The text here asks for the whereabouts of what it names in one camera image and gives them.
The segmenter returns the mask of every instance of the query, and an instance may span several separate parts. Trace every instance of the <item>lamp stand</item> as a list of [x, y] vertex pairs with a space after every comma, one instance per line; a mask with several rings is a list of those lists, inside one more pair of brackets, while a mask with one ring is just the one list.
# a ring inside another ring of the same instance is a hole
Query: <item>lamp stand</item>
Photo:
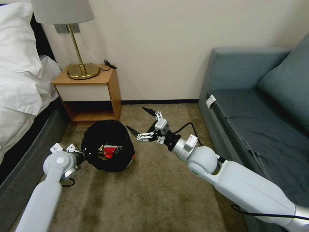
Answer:
[[78, 50], [76, 40], [74, 34], [72, 32], [72, 28], [70, 24], [67, 24], [67, 28], [70, 32], [73, 45], [75, 51], [77, 53], [78, 61], [80, 62], [79, 65], [74, 65], [68, 69], [68, 76], [69, 78], [76, 79], [76, 80], [84, 80], [94, 77], [99, 74], [100, 68], [94, 64], [84, 64], [80, 57], [80, 52]]

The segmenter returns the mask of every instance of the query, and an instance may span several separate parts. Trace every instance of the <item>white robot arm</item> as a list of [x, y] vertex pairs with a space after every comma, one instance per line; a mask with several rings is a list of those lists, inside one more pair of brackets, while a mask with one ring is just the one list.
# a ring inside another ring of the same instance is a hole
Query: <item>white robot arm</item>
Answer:
[[26, 206], [15, 231], [45, 232], [49, 230], [61, 195], [60, 181], [68, 180], [80, 169], [84, 161], [82, 152], [73, 144], [66, 151], [60, 143], [56, 143], [43, 164], [46, 179], [38, 184]]
[[156, 122], [145, 134], [127, 126], [138, 141], [157, 140], [167, 145], [169, 151], [188, 163], [193, 174], [211, 183], [218, 192], [258, 219], [276, 223], [291, 232], [309, 231], [309, 209], [295, 205], [277, 185], [236, 162], [223, 159], [209, 147], [195, 147], [196, 136], [190, 135], [185, 141], [171, 132], [160, 111], [144, 110], [155, 116]]

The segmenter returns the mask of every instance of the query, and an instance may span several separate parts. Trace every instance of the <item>brass lamp base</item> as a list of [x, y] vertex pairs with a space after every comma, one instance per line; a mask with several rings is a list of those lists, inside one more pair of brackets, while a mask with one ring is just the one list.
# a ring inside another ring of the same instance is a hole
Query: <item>brass lamp base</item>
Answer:
[[75, 80], [84, 80], [98, 75], [99, 72], [100, 68], [94, 64], [78, 64], [70, 67], [67, 73], [69, 78]]

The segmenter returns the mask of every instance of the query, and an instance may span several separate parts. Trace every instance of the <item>sofa cushion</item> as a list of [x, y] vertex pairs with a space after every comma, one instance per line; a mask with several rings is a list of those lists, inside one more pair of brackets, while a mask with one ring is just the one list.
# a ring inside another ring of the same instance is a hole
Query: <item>sofa cushion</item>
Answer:
[[309, 34], [258, 87], [309, 131]]
[[211, 94], [264, 175], [291, 201], [309, 207], [307, 131], [258, 89], [217, 90]]

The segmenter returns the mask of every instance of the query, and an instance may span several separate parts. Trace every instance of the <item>nightstand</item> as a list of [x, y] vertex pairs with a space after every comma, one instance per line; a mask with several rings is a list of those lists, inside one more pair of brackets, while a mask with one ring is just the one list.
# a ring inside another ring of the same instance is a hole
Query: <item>nightstand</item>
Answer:
[[[72, 123], [79, 125], [106, 119], [119, 120], [121, 97], [116, 70], [100, 70], [93, 78], [74, 80], [67, 75], [69, 67], [52, 83]], [[99, 67], [109, 68], [105, 64]]]

